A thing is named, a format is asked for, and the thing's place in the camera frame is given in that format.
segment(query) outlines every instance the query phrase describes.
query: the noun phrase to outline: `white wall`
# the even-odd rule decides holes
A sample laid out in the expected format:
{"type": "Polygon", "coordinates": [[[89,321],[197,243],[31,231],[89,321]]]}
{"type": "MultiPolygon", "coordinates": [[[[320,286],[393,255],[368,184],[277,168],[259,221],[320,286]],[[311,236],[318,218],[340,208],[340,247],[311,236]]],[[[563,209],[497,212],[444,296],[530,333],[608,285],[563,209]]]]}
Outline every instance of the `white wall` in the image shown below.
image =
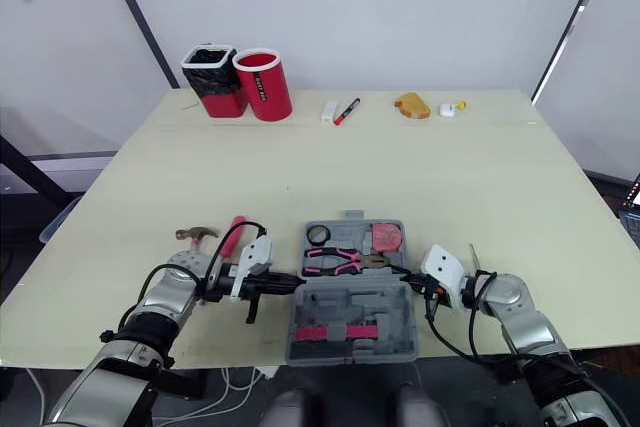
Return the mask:
{"type": "Polygon", "coordinates": [[[281,51],[292,87],[532,93],[577,0],[139,0],[176,72],[195,44],[281,51]]]}
{"type": "MultiPolygon", "coordinates": [[[[576,0],[139,0],[178,74],[200,42],[279,49],[294,88],[531,93],[576,0]]],[[[123,0],[0,0],[1,132],[114,150],[168,84],[123,0]]]]}
{"type": "Polygon", "coordinates": [[[640,172],[640,0],[591,0],[536,106],[584,169],[640,172]]]}
{"type": "Polygon", "coordinates": [[[123,0],[0,0],[0,127],[24,154],[116,150],[168,89],[123,0]]]}

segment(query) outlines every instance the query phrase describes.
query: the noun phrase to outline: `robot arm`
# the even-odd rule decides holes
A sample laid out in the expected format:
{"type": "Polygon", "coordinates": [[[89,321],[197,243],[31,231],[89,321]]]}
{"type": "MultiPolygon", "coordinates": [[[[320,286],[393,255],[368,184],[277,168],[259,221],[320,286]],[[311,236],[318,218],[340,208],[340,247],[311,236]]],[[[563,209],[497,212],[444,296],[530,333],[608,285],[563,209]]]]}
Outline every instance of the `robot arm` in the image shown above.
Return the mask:
{"type": "Polygon", "coordinates": [[[477,304],[481,312],[500,321],[502,336],[512,358],[518,359],[545,426],[620,427],[549,319],[536,310],[522,279],[483,271],[471,276],[458,259],[438,245],[423,259],[421,271],[426,275],[423,293],[431,303],[430,312],[435,312],[438,302],[468,313],[477,304]],[[430,289],[430,284],[437,288],[430,289]]]}
{"type": "Polygon", "coordinates": [[[260,294],[290,294],[303,282],[267,271],[271,241],[266,235],[243,249],[238,266],[216,262],[213,270],[208,269],[211,256],[199,250],[200,239],[194,237],[191,250],[173,255],[152,272],[164,270],[164,276],[148,292],[143,290],[118,332],[100,336],[105,345],[58,399],[46,426],[150,426],[158,395],[155,381],[173,365],[169,350],[200,297],[214,302],[224,295],[251,300],[250,322],[260,294]],[[205,275],[207,287],[201,292],[205,275]]]}

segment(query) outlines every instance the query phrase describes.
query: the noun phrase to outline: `beige table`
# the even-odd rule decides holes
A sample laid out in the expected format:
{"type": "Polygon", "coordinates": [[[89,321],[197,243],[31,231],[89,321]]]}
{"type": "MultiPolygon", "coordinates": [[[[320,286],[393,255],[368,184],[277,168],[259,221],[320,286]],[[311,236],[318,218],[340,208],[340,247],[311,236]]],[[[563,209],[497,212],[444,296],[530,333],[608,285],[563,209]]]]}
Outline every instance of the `beige table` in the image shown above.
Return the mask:
{"type": "MultiPolygon", "coordinates": [[[[177,228],[223,230],[245,214],[269,229],[273,269],[293,273],[304,223],[348,209],[402,220],[413,269],[433,243],[470,265],[473,242],[483,268],[525,279],[572,348],[640,342],[640,251],[525,95],[424,92],[432,106],[469,107],[409,120],[393,108],[398,94],[294,92],[293,115],[267,124],[211,119],[190,90],[171,91],[0,309],[2,365],[84,367],[147,273],[187,247],[177,228]],[[356,95],[344,124],[320,124],[326,100],[356,95]]],[[[451,355],[416,300],[421,355],[451,355]]],[[[255,325],[247,309],[198,306],[176,367],[283,363],[290,298],[263,297],[255,325]]],[[[442,308],[437,324],[467,348],[464,315],[442,308]]],[[[492,319],[478,320],[477,337],[483,352],[506,349],[492,319]]]]}

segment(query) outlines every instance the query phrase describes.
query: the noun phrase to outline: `pink pliers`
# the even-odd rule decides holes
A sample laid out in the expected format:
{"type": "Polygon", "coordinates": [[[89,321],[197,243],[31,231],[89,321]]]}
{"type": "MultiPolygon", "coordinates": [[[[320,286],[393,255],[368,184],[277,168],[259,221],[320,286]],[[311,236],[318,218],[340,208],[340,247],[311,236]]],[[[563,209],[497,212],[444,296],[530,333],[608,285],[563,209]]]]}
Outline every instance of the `pink pliers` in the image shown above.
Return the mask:
{"type": "Polygon", "coordinates": [[[389,259],[384,255],[362,255],[356,249],[340,249],[337,247],[319,247],[304,252],[304,256],[308,259],[315,257],[342,257],[348,262],[340,264],[330,269],[322,269],[319,267],[305,267],[302,273],[309,277],[320,277],[322,275],[338,275],[338,274],[360,274],[362,269],[381,269],[383,267],[391,267],[389,259]]]}

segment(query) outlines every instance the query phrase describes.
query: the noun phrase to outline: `pen holder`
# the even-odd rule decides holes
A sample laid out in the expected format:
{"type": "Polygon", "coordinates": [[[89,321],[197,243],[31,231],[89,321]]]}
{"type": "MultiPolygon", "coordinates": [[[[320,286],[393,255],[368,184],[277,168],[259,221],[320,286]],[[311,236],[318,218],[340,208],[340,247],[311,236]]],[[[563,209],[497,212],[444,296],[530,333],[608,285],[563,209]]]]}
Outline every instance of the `pen holder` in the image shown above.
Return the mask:
{"type": "Polygon", "coordinates": [[[233,58],[253,113],[260,120],[282,120],[291,113],[291,99],[280,54],[271,49],[248,49],[233,58]]]}

